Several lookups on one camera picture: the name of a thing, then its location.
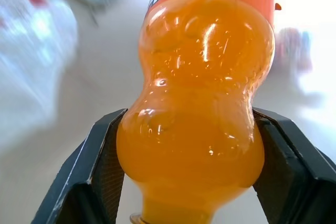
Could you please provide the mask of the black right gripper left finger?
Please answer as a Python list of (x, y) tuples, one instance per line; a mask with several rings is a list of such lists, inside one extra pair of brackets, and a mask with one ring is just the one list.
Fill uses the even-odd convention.
[(99, 119), (66, 159), (32, 223), (115, 223), (124, 171), (116, 135), (126, 109)]

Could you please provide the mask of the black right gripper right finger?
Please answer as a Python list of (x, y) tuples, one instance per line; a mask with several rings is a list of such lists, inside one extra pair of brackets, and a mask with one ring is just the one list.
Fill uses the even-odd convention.
[(254, 190), (268, 223), (335, 223), (335, 163), (291, 119), (253, 113), (265, 149)]

